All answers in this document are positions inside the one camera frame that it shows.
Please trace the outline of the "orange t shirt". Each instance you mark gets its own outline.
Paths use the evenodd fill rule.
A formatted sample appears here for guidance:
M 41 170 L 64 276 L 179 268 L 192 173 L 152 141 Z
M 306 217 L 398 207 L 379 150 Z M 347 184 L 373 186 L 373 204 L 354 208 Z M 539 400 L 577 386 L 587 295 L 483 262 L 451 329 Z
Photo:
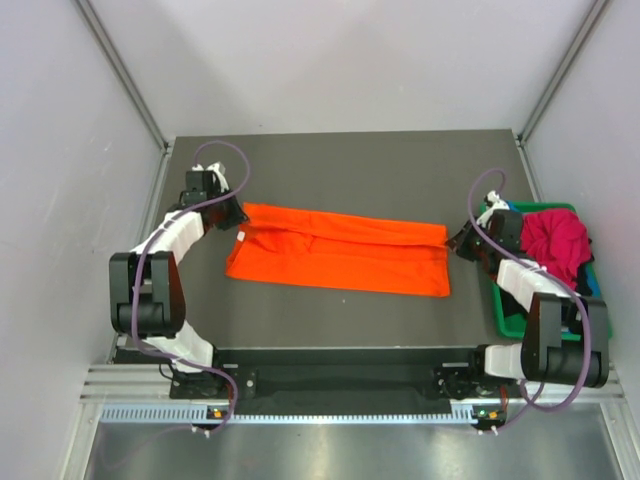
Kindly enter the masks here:
M 273 284 L 447 297 L 447 229 L 248 203 L 228 277 Z

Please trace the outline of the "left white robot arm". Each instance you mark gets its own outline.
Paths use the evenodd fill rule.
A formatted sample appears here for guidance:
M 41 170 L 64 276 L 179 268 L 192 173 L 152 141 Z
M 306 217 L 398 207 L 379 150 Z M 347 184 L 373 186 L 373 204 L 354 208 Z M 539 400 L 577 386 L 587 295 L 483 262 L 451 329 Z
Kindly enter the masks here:
M 160 225 L 130 251 L 109 260 L 111 325 L 159 350 L 178 371 L 192 374 L 205 396 L 226 387 L 225 370 L 214 364 L 215 347 L 186 319 L 179 264 L 191 247 L 212 229 L 228 231 L 249 220 L 216 162 L 186 173 L 186 188 Z

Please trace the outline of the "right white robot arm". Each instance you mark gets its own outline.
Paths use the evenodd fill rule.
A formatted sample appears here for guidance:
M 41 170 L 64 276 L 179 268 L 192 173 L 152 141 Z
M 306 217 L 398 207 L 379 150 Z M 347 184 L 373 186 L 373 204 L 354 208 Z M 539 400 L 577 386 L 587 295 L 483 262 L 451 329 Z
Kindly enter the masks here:
M 592 259 L 585 226 L 569 209 L 488 209 L 446 242 L 479 263 L 524 317 L 519 342 L 480 345 L 466 380 L 487 396 L 504 379 L 600 388 L 609 377 L 606 303 L 585 277 Z

